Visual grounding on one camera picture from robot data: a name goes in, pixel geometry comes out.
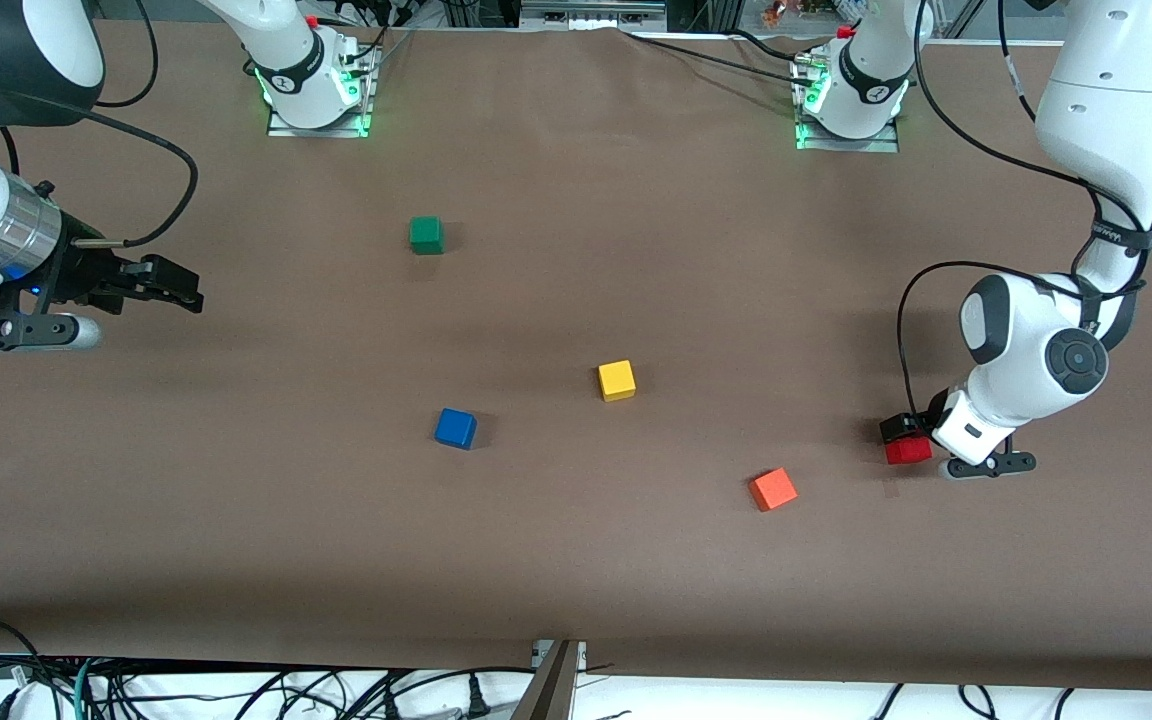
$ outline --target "cube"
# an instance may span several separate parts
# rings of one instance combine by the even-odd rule
[[[932,460],[932,441],[926,435],[900,438],[887,442],[882,449],[887,452],[888,465],[912,465],[914,462]]]
[[[778,507],[799,495],[785,468],[778,468],[771,473],[759,475],[749,483],[750,495],[755,497],[758,509],[775,510]]]
[[[442,412],[438,415],[434,439],[440,444],[468,450],[473,445],[473,433],[477,429],[479,429],[479,422],[473,415],[445,407]]]
[[[616,363],[599,365],[598,384],[602,389],[604,402],[634,397],[637,386],[634,384],[634,367],[630,366],[630,361],[617,359]]]
[[[412,218],[407,240],[411,242],[412,252],[417,255],[442,255],[444,220],[434,215]]]

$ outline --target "gray floor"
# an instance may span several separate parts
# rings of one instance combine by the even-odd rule
[[[157,20],[211,20],[217,16],[195,0],[143,0],[151,18]],[[141,15],[134,0],[88,0],[97,6],[97,17],[101,14],[111,18],[137,18]],[[1064,37],[1064,17],[1061,17],[1059,6],[1037,12],[1030,9],[1024,0],[1005,0],[1009,15],[1007,36],[1015,40],[1060,40]],[[947,0],[950,8],[960,8],[964,0]],[[995,40],[996,15],[992,3],[987,3],[965,31],[965,37],[978,40]]]

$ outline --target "table surface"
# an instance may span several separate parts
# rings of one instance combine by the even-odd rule
[[[1063,268],[1078,188],[918,94],[900,154],[797,151],[776,82],[616,31],[418,32],[372,137],[266,138],[228,29],[157,29],[159,86],[116,115],[202,168],[152,251],[207,306],[0,355],[0,617],[44,652],[467,665],[573,635],[623,673],[1152,687],[1152,263],[1106,386],[1018,433],[1033,473],[948,483],[876,437],[904,282]],[[99,32],[129,94],[142,31]],[[1039,90],[1055,50],[1018,56]],[[965,128],[1043,158],[996,50],[927,60]],[[184,182],[90,123],[18,144],[111,236]],[[407,249],[424,214],[447,255]],[[916,293],[920,397],[970,366],[977,278]],[[622,357],[639,395],[605,404]],[[475,450],[431,441],[445,406]],[[763,514],[745,485],[776,467],[799,498]]]

